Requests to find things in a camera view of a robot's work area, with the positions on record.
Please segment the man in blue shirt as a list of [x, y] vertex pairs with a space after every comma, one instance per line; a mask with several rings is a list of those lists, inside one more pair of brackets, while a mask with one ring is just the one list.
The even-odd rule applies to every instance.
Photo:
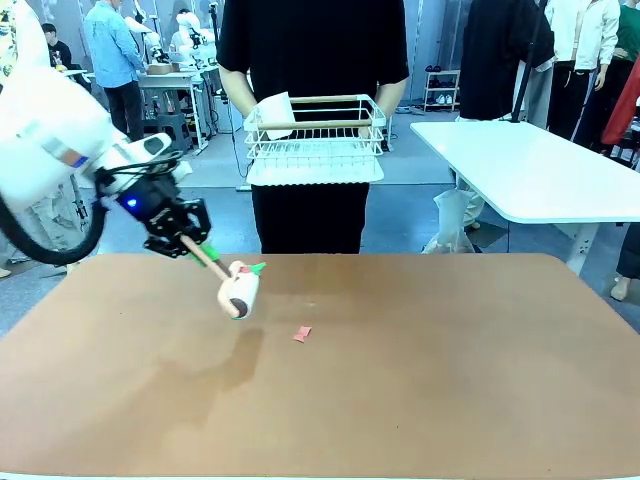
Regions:
[[96, 83], [104, 90], [113, 125], [131, 141], [143, 138], [136, 42], [119, 13], [120, 0], [96, 0], [84, 19]]

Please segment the mannequin in white jacket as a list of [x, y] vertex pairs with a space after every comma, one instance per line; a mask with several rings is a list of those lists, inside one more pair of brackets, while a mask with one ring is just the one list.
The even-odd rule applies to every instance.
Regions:
[[619, 0], [549, 0], [545, 14], [554, 33], [554, 67], [547, 129], [572, 138], [597, 71], [601, 88], [618, 37]]

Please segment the seated person in black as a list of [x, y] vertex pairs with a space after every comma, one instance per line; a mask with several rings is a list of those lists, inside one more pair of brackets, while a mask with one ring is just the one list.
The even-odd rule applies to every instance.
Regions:
[[41, 27], [48, 45], [51, 66], [69, 70], [72, 64], [71, 52], [69, 47], [58, 39], [56, 27], [51, 23], [43, 23]]

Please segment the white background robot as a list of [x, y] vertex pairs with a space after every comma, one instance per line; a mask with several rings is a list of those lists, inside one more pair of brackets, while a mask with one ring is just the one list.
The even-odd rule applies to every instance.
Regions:
[[146, 12], [142, 9], [139, 0], [132, 0], [134, 15], [127, 16], [125, 23], [134, 34], [139, 34], [145, 45], [145, 56], [151, 64], [160, 64], [166, 61], [167, 56], [162, 47], [160, 35], [145, 25]]
[[191, 11], [176, 16], [181, 44], [178, 52], [181, 63], [195, 69], [204, 69], [216, 63], [215, 35], [201, 27], [198, 17]]

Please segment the grey workbench table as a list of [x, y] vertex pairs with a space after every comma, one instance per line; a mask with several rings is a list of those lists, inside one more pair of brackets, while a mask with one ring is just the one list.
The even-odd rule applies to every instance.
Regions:
[[149, 75], [141, 73], [139, 75], [139, 86], [142, 90], [152, 90], [160, 92], [187, 91], [189, 93], [190, 107], [195, 132], [192, 139], [196, 140], [194, 154], [201, 154], [209, 144], [209, 139], [216, 133], [211, 110], [210, 100], [211, 84], [206, 79], [206, 75], [212, 69], [199, 72], [197, 70], [187, 70], [161, 75]]

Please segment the white plastic drip tray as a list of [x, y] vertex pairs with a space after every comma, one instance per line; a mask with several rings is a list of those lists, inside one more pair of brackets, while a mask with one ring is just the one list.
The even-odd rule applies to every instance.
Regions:
[[293, 186], [372, 183], [384, 178], [373, 157], [281, 158], [255, 160], [247, 182], [255, 186]]

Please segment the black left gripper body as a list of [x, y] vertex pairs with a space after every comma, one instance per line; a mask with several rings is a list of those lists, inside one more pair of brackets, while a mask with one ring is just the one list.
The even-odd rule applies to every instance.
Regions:
[[96, 199], [94, 223], [102, 230], [107, 208], [104, 197], [113, 198], [130, 216], [157, 236], [182, 236], [187, 215], [178, 181], [189, 173], [186, 162], [134, 163], [94, 172]]

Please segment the black stand pole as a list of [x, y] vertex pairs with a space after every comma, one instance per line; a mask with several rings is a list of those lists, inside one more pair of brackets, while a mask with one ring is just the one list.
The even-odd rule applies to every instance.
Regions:
[[548, 4], [549, 0], [539, 0], [538, 1], [538, 14], [536, 17], [536, 21], [535, 21], [535, 25], [533, 28], [533, 33], [532, 33], [532, 37], [531, 40], [529, 42], [529, 48], [528, 48], [528, 54], [527, 54], [527, 58], [526, 58], [526, 62], [525, 62], [525, 67], [524, 67], [524, 71], [523, 71], [523, 75], [521, 78], [521, 82], [520, 82], [520, 86], [517, 92], [517, 97], [516, 97], [516, 102], [514, 104], [513, 110], [512, 110], [512, 114], [511, 114], [511, 119], [510, 122], [511, 123], [519, 123], [520, 122], [520, 114], [521, 114], [521, 107], [524, 101], [524, 97], [526, 94], [526, 88], [528, 85], [528, 81], [529, 81], [529, 77], [530, 77], [530, 73], [531, 73], [531, 69], [532, 69], [532, 64], [533, 64], [533, 59], [534, 59], [534, 54], [535, 54], [535, 47], [536, 47], [536, 43], [538, 40], [538, 36], [539, 36], [539, 30], [542, 24], [542, 19], [545, 16], [545, 10], [546, 10], [546, 6]]

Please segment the person's left forearm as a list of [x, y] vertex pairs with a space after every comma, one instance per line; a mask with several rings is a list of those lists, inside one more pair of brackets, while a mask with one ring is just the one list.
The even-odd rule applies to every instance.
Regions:
[[396, 83], [378, 86], [375, 103], [387, 118], [389, 118], [398, 107], [404, 95], [406, 84], [407, 78]]

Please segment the black hanging garment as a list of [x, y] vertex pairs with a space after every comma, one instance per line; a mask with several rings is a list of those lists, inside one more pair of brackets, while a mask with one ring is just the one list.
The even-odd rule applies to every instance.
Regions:
[[519, 64], [548, 67], [554, 34], [535, 0], [472, 0], [464, 28], [460, 117], [491, 121], [513, 111]]

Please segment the white side table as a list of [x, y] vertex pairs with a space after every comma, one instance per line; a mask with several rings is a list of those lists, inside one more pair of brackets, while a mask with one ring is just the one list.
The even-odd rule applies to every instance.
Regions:
[[640, 222], [640, 173], [531, 124], [415, 122], [413, 132], [502, 218], [563, 225], [580, 273], [599, 226]]

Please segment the white wire dish rack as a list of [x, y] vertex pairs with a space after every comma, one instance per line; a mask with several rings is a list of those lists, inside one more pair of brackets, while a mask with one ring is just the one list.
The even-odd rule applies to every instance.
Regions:
[[244, 120], [248, 158], [376, 157], [382, 141], [359, 137], [358, 128], [386, 116], [366, 94], [290, 97], [295, 123], [259, 124], [257, 111]]

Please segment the grey folding stool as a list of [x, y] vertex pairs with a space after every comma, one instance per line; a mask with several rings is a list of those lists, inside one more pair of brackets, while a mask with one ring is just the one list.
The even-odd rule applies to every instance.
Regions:
[[187, 153], [193, 146], [187, 120], [182, 113], [161, 114], [156, 117], [159, 132], [166, 133], [172, 140], [172, 148]]

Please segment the translucent plastic bag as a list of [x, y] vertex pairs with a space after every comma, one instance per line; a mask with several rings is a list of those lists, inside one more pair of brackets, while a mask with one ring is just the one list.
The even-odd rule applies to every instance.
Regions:
[[438, 208], [438, 231], [423, 247], [422, 254], [465, 254], [475, 249], [465, 232], [465, 213], [472, 194], [458, 189], [434, 198]]

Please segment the white cloth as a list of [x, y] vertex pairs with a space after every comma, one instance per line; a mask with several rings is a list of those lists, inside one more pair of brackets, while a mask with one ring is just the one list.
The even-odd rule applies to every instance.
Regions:
[[272, 95], [257, 105], [259, 124], [293, 125], [295, 116], [288, 92]]

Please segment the person's right forearm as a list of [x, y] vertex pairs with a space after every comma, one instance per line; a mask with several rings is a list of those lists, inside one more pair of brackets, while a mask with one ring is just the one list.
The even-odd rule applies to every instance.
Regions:
[[247, 74], [240, 71], [227, 70], [222, 66], [219, 67], [219, 73], [223, 89], [229, 100], [243, 116], [247, 106], [251, 106], [254, 102], [257, 103]]

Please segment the white shoe rack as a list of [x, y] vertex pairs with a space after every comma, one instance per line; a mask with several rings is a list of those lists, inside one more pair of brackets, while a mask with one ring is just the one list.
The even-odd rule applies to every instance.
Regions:
[[444, 70], [440, 66], [427, 66], [424, 89], [424, 111], [449, 110], [459, 108], [459, 70]]

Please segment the person's black clothed body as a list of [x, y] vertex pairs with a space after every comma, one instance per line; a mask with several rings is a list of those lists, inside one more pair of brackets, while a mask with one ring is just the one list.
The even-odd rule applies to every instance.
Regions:
[[[404, 0], [226, 0], [219, 67], [247, 74], [257, 104], [366, 94], [409, 77]], [[252, 186], [264, 254], [357, 254], [369, 183]]]

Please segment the wooden handled lint roller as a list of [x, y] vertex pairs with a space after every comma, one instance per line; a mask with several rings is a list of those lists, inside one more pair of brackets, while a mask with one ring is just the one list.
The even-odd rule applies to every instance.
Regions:
[[235, 320], [248, 317], [266, 264], [246, 264], [239, 260], [226, 264], [213, 246], [197, 244], [186, 235], [182, 235], [180, 240], [187, 251], [220, 280], [217, 298], [221, 308]]

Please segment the mannequin in green shirt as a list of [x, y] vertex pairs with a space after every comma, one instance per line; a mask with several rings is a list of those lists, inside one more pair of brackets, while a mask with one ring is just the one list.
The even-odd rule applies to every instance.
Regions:
[[597, 153], [607, 150], [602, 134], [640, 54], [640, 0], [625, 0], [620, 9], [617, 44], [602, 86], [592, 90], [574, 142]]

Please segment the red hanging garment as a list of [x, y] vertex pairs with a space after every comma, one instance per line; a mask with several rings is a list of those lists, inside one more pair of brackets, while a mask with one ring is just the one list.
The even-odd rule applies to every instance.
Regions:
[[635, 115], [637, 101], [640, 98], [640, 55], [626, 81], [621, 95], [612, 111], [611, 117], [602, 134], [604, 145], [616, 145], [631, 125]]

